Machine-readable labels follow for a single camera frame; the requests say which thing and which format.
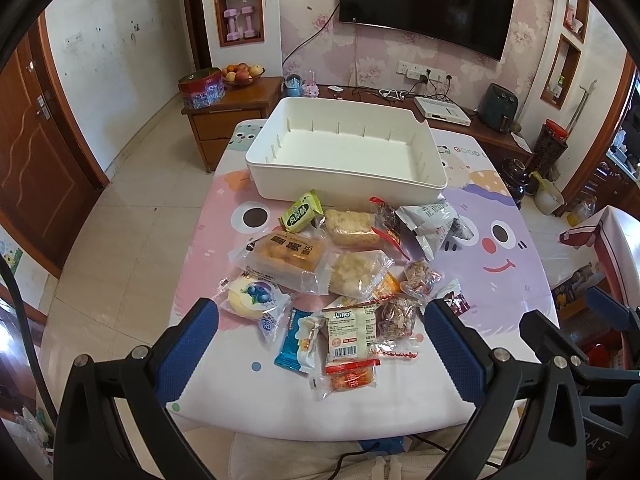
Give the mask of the dark air fryer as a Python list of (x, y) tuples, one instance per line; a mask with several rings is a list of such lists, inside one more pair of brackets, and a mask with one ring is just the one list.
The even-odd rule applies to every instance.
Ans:
[(492, 82), (477, 109), (478, 119), (498, 133), (508, 133), (518, 111), (518, 97), (510, 90)]

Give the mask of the nut cluster packet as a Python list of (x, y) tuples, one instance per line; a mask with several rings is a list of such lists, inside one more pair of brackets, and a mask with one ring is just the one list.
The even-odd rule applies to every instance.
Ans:
[(427, 300), (434, 295), (443, 279), (444, 274), (434, 270), (425, 258), (421, 258), (405, 267), (405, 279), (400, 283), (400, 288), (413, 298)]
[(410, 361), (418, 357), (419, 341), (413, 335), (420, 302), (403, 294), (381, 299), (375, 309), (375, 337), (369, 344), (377, 359)]

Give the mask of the yellow cake bread packet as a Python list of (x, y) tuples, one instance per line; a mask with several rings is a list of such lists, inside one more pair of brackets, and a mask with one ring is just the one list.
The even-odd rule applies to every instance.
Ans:
[(326, 296), (338, 257), (321, 238), (273, 231), (230, 252), (239, 269), (300, 292)]

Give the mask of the white set-top box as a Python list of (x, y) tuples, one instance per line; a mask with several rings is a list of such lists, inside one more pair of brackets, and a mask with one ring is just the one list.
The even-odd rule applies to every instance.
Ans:
[(414, 102), (422, 115), (428, 120), (439, 120), (440, 122), (449, 122), (463, 127), (471, 125), (471, 118), (457, 104), (424, 98), (424, 96), (415, 96)]

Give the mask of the puffed rice cake packet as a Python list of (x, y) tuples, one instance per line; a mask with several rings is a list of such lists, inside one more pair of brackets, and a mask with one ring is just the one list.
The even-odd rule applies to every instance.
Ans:
[(370, 252), (343, 252), (333, 263), (329, 292), (365, 300), (394, 265), (381, 249)]

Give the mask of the blue wafer packet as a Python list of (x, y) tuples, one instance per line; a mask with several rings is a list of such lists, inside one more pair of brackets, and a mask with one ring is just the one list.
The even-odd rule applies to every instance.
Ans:
[(292, 309), (284, 339), (273, 364), (299, 374), (312, 374), (317, 368), (317, 339), (322, 324), (319, 313)]

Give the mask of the blueberry steamed cake packet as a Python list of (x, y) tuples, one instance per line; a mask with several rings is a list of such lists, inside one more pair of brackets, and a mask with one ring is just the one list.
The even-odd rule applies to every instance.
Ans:
[(254, 322), (262, 339), (270, 346), (276, 342), (292, 304), (292, 296), (276, 283), (248, 272), (231, 280), (224, 280), (217, 298), (221, 301), (222, 310), (245, 321)]

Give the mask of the dark brown snack packet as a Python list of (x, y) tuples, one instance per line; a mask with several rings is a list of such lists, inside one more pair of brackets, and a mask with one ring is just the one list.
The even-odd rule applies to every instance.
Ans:
[(445, 285), (435, 295), (435, 298), (445, 301), (449, 309), (457, 316), (461, 316), (471, 310), (468, 300), (462, 294), (462, 287), (457, 278)]

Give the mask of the red dark date packet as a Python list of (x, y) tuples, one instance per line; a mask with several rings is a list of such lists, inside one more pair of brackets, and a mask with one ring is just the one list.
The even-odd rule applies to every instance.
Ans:
[(401, 222), (392, 208), (385, 200), (372, 196), (369, 198), (373, 214), (371, 229), (383, 241), (386, 247), (390, 248), (396, 261), (410, 260), (402, 244), (400, 231)]

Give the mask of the Lipo cream biscuit packet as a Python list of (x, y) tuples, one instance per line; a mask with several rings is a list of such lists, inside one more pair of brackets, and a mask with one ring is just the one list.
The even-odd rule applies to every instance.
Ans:
[(328, 364), (364, 361), (370, 356), (379, 306), (378, 301), (368, 301), (322, 311), (328, 337)]

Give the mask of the fruit bowl with apples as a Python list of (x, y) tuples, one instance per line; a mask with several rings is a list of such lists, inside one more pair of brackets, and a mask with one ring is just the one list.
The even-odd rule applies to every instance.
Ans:
[(258, 80), (265, 71), (259, 64), (229, 64), (222, 70), (222, 82), (227, 87), (246, 87)]

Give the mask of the orange oats bar packet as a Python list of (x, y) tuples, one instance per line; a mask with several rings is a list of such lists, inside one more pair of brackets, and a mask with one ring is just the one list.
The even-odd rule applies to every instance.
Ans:
[(401, 287), (398, 279), (390, 272), (384, 275), (384, 278), (378, 283), (372, 292), (371, 298), (374, 300), (388, 298), (401, 293)]

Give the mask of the white grey snack bag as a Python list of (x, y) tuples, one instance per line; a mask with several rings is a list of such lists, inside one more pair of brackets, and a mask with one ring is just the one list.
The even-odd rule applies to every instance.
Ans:
[(435, 258), (449, 235), (459, 240), (473, 237), (473, 231), (443, 197), (425, 205), (400, 206), (395, 214), (413, 232), (427, 261)]

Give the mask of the small orange snack packet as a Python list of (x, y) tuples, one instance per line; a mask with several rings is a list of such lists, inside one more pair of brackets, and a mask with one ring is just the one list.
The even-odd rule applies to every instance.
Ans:
[(374, 387), (379, 359), (343, 361), (326, 364), (318, 374), (309, 377), (311, 395), (321, 401), (333, 393)]

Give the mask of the blue snow globe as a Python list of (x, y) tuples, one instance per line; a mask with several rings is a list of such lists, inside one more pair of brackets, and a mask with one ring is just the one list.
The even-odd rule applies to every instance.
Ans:
[(284, 78), (282, 84), (282, 93), (284, 96), (303, 96), (303, 81), (297, 74), (289, 74)]

